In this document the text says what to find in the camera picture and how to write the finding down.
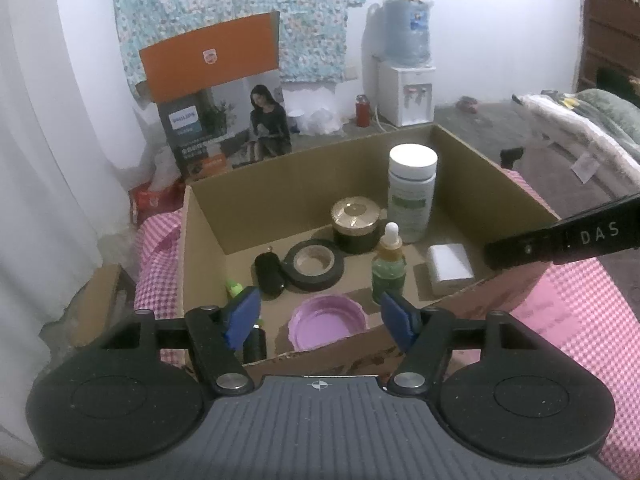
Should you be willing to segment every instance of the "white dropper bulb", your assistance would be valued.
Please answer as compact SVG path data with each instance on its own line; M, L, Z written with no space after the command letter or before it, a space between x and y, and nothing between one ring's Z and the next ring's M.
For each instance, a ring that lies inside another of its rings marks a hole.
M389 222L385 226L385 234L380 238L380 243L387 249L399 249L402 246L402 240L398 232L398 224Z

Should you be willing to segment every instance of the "silver bolt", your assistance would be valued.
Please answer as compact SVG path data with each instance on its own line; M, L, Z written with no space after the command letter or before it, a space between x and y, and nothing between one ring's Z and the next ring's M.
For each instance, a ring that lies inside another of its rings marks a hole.
M424 377L415 372L402 372L394 377L394 382L402 388L419 388L424 381Z
M249 382L242 374L222 374L216 379L216 384L224 390L239 390L244 388Z

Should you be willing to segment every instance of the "gray ribbed plate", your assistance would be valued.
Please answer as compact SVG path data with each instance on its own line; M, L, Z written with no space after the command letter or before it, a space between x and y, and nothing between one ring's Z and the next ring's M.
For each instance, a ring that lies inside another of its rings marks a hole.
M46 462L33 480L614 480L593 458L556 467L492 462L453 440L426 403L373 377L267 377L217 400L200 427L148 462L86 470Z

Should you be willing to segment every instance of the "white pill bottle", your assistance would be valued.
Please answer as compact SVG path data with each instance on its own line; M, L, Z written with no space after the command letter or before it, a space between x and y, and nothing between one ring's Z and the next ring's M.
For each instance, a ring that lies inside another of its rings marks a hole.
M398 224L405 244L427 231L438 154L421 144L400 144L389 152L388 221Z

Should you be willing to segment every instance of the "gold lid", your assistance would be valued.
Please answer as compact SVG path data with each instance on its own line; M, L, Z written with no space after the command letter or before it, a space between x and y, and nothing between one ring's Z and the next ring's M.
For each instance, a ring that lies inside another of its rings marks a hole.
M331 220L336 231L347 236L368 235L376 230L380 208L373 200L351 196L338 200L331 208Z

